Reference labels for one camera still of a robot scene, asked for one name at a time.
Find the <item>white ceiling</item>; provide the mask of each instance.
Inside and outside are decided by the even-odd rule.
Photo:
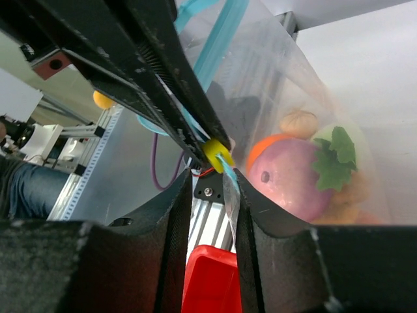
[[[391,7],[410,0],[262,0],[274,14],[293,11],[300,29]]]

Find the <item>black bracket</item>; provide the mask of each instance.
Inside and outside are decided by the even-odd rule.
[[[213,171],[200,177],[194,189],[194,197],[224,204],[223,175]]]

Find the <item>yellow ball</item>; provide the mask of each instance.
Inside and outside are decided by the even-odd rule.
[[[102,95],[98,91],[95,91],[93,93],[93,100],[95,104],[103,110],[110,109],[115,103],[112,99],[106,97],[105,95]]]

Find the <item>yellow plastic part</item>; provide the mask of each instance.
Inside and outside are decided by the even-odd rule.
[[[216,139],[210,139],[208,142],[204,143],[203,151],[204,154],[206,154],[208,161],[218,173],[224,172],[222,163],[217,159],[219,153],[223,156],[228,165],[235,165],[229,150]]]
[[[93,100],[95,104],[103,110],[110,109],[114,105],[114,101],[105,95],[102,95],[98,91],[94,91],[93,93]]]

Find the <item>red cable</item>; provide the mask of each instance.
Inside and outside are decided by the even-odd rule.
[[[203,173],[200,173],[200,174],[193,174],[193,176],[194,177],[206,176],[207,174],[211,173],[212,171],[214,171],[214,168],[209,168],[207,171],[204,171]]]

